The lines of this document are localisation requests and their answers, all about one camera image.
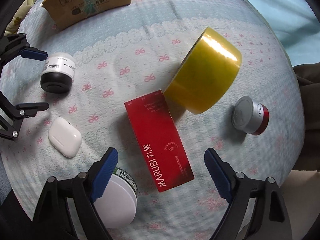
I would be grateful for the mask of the white lid green jar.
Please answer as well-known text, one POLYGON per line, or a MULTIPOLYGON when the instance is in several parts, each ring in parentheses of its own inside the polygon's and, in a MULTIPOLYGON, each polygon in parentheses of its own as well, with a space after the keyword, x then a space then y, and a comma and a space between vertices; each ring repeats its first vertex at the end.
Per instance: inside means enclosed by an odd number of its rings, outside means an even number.
POLYGON ((122 228, 134 220, 137 193, 132 176, 124 169, 115 168, 103 194, 93 202, 105 228, 122 228))

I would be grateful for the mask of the black white small jar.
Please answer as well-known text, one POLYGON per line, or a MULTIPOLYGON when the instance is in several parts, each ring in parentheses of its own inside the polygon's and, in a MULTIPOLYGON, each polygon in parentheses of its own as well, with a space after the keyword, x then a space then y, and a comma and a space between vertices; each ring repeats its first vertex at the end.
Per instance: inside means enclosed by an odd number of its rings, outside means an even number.
POLYGON ((49 55, 41 75, 41 88, 53 94, 69 93, 74 81, 75 67, 76 60, 68 53, 49 55))

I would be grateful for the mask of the white earbuds case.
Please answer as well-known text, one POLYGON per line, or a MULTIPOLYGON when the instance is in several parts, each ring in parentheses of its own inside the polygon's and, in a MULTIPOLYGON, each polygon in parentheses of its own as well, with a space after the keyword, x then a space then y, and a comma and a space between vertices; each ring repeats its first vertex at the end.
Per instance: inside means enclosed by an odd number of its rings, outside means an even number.
POLYGON ((75 157, 82 143, 81 133, 62 117, 53 121, 48 131, 48 139, 66 158, 75 157))

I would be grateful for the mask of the red Marubi box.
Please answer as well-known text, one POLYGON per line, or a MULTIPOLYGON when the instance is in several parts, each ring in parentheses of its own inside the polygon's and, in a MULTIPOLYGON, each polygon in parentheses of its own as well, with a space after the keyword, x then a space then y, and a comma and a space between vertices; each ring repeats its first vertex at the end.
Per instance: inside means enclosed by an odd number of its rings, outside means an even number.
POLYGON ((187 154, 161 90, 124 103, 158 192, 194 180, 187 154))

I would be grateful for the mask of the silver red small jar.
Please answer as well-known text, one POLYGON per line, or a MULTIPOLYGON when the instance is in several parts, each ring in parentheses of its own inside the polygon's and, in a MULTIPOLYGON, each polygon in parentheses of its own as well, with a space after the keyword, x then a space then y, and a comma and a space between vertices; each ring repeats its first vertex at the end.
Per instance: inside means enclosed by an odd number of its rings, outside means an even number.
POLYGON ((270 114, 266 106, 249 96, 241 97, 232 114, 233 126, 251 135, 262 134, 268 126, 270 114))

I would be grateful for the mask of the yellow tape roll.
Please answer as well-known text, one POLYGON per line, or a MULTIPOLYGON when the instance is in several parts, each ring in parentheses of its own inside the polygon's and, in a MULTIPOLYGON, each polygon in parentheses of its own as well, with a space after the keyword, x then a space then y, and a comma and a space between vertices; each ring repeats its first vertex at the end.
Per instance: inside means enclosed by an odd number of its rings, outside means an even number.
POLYGON ((201 114, 231 87, 241 63, 240 51, 207 27, 183 59, 164 97, 193 114, 201 114))

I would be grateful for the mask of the light blue sheet curtain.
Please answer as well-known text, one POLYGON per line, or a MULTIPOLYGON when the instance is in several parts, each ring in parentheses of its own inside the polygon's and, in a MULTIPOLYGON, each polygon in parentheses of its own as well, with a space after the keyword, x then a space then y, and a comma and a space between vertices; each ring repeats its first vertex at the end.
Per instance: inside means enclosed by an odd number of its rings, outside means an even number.
POLYGON ((319 62, 319 21, 305 0, 248 0, 267 20, 292 65, 319 62))

